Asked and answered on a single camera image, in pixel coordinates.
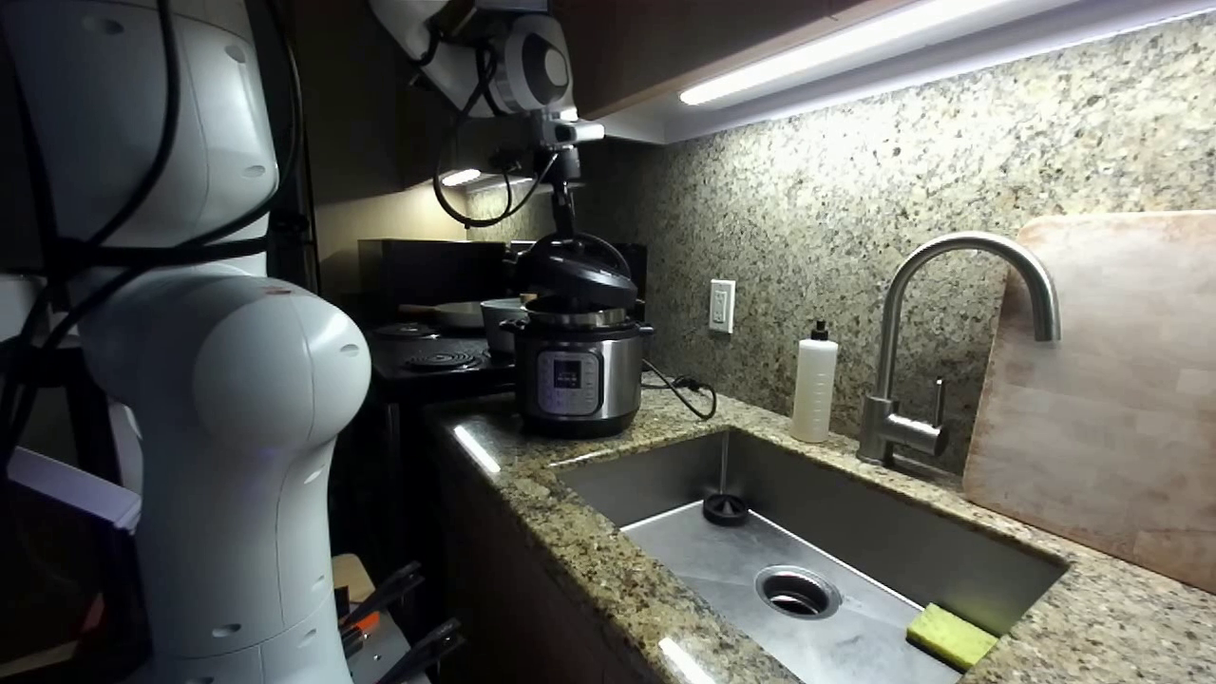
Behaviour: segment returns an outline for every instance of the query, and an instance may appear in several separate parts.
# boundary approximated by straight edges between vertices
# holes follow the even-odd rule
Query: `cutting board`
[[[1018,244],[1065,337],[1035,342],[1009,277],[966,494],[1216,594],[1216,211],[1054,218]]]

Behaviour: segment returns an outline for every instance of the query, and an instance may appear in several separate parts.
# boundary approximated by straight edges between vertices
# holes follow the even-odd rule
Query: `sponge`
[[[968,620],[960,620],[937,604],[926,604],[907,624],[907,642],[914,642],[921,650],[926,650],[966,674],[987,658],[987,650],[995,646],[995,634],[974,627]]]

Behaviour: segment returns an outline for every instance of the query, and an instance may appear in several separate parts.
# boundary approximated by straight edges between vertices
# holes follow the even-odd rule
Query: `instant pot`
[[[520,261],[515,408],[529,429],[619,432],[640,413],[651,328],[627,257],[586,233],[543,234]]]

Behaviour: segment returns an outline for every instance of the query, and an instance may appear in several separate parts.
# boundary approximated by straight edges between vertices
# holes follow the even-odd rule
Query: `sink basin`
[[[1069,571],[746,429],[564,463],[557,480],[803,679],[956,679],[904,642],[911,617],[941,604],[1003,634]],[[713,525],[702,498],[750,517]]]

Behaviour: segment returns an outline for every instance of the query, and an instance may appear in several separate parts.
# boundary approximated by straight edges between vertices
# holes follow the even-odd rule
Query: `granite countertop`
[[[605,634],[633,653],[657,679],[798,679],[754,638],[724,627],[664,566],[651,563],[598,510],[556,475],[556,463],[619,456],[662,442],[740,427],[856,480],[899,491],[1001,537],[1069,563],[1069,575],[1001,638],[966,677],[974,684],[1018,679],[1216,679],[1216,598],[1117,563],[1089,547],[1036,533],[992,510],[830,444],[785,436],[785,417],[732,399],[713,420],[691,417],[667,392],[646,392],[633,427],[619,436],[523,436],[508,404],[442,408],[442,436],[485,475],[520,537],[543,547],[550,576],[589,607]]]

